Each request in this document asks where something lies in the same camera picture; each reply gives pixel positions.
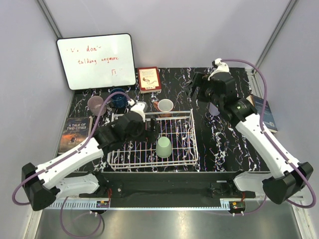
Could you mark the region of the lavender plastic cup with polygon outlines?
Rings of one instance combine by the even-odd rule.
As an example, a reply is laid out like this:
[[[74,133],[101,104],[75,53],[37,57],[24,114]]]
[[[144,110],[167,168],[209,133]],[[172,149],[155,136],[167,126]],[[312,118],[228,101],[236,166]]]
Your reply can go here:
[[[209,104],[209,113],[214,117],[220,114],[219,109],[212,103]]]

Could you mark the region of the light green plastic cup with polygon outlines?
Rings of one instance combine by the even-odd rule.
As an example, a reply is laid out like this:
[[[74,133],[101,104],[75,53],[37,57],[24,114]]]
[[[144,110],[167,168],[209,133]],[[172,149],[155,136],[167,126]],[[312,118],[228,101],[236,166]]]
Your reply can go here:
[[[172,143],[166,136],[162,136],[156,143],[156,154],[160,158],[168,158],[172,154]]]

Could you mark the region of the orange pink mug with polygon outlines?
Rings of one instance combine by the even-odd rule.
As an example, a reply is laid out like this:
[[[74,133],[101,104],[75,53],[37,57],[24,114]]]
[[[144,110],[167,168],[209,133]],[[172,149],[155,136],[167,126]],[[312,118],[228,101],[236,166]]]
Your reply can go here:
[[[159,112],[159,117],[167,118],[172,116],[170,112],[172,111],[174,104],[171,100],[163,99],[160,101],[155,101],[153,106]]]

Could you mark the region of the mauve ceramic mug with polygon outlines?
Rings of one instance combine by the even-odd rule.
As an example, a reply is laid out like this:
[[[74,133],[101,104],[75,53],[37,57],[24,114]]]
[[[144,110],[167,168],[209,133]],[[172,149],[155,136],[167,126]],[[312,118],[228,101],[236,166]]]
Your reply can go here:
[[[101,116],[106,113],[106,106],[102,107],[104,100],[100,96],[92,96],[88,100],[88,108],[92,112],[93,115],[98,116],[99,112],[101,111]]]

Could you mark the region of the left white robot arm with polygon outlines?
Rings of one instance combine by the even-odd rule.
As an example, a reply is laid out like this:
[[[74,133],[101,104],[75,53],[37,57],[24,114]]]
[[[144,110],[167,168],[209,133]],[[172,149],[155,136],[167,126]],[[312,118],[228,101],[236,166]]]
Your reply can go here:
[[[108,185],[94,173],[70,178],[76,169],[128,142],[154,143],[160,125],[156,119],[146,121],[137,112],[128,112],[115,121],[97,128],[81,144],[38,166],[28,163],[21,169],[21,182],[28,203],[40,211],[58,199],[80,194],[103,197]]]

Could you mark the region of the white wire dish rack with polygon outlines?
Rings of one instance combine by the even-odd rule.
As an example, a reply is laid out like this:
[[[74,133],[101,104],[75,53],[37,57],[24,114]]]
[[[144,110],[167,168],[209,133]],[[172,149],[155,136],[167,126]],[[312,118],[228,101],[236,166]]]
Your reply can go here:
[[[161,158],[156,154],[156,144],[128,142],[107,156],[108,164],[115,171],[140,168],[160,169],[169,166],[194,166],[198,163],[195,122],[192,110],[171,112],[170,117],[162,113],[146,113],[146,127],[156,120],[160,127],[159,137],[166,136],[172,144],[172,154]]]

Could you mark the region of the dark blue mug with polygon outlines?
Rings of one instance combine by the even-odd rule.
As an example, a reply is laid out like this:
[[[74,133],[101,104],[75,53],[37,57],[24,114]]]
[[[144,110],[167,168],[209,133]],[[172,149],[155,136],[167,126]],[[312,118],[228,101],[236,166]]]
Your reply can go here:
[[[122,93],[126,93],[126,91],[122,88],[114,88],[110,94],[116,93],[116,92],[122,92]],[[128,104],[128,99],[126,96],[122,95],[122,94],[116,94],[114,96],[111,97],[111,101],[112,101],[112,105],[113,107],[117,108],[117,109],[122,109],[125,108]]]

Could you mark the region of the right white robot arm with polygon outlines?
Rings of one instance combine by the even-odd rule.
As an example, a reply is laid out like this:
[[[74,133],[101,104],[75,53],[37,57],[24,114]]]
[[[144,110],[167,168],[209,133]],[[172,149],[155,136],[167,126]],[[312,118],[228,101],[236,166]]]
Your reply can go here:
[[[264,126],[256,108],[246,98],[237,96],[235,79],[229,72],[211,76],[195,73],[185,92],[190,98],[197,92],[200,102],[216,106],[222,117],[248,139],[270,170],[268,174],[238,173],[226,185],[229,196],[235,198],[244,191],[258,192],[281,204],[306,186],[313,167],[288,153]]]

